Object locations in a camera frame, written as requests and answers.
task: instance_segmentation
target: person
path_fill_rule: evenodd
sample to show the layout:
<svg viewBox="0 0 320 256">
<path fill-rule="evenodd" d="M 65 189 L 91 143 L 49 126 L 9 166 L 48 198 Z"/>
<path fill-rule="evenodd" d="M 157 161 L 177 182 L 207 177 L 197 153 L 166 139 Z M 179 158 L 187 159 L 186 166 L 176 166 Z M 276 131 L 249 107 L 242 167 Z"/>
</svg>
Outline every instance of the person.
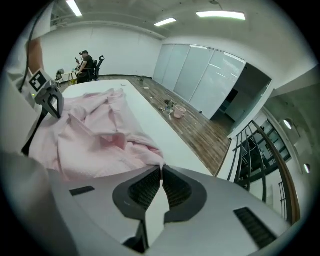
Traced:
<svg viewBox="0 0 320 256">
<path fill-rule="evenodd" d="M 54 2 L 48 4 L 26 26 L 1 75 L 1 96 L 5 96 L 0 108 L 7 111 L 0 115 L 0 148 L 6 152 L 21 152 L 42 116 L 42 106 L 36 104 L 29 80 L 32 74 L 44 68 L 41 37 L 50 32 L 53 6 Z"/>
<path fill-rule="evenodd" d="M 84 50 L 80 53 L 80 55 L 82 56 L 83 58 L 83 62 L 81 63 L 81 67 L 79 69 L 79 73 L 77 75 L 77 84 L 82 84 L 82 83 L 85 83 L 85 82 L 88 82 L 89 80 L 89 74 L 86 70 L 84 69 L 90 69 L 89 72 L 90 72 L 90 76 L 93 76 L 94 75 L 94 66 L 95 66 L 95 63 L 94 63 L 94 60 L 92 59 L 92 57 L 89 55 L 88 51 L 87 50 Z"/>
</svg>

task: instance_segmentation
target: white table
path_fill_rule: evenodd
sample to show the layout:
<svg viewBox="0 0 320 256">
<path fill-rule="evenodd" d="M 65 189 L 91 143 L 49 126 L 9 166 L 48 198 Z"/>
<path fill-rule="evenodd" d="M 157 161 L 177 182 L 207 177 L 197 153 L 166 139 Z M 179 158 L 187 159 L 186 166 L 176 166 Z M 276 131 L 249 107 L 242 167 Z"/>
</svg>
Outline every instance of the white table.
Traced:
<svg viewBox="0 0 320 256">
<path fill-rule="evenodd" d="M 189 169 L 202 174 L 212 174 L 192 152 L 179 135 L 162 118 L 156 109 L 127 80 L 93 81 L 68 87 L 63 96 L 74 98 L 85 93 L 103 93 L 111 88 L 123 89 L 126 100 L 143 131 L 149 135 L 163 152 L 169 166 Z"/>
</svg>

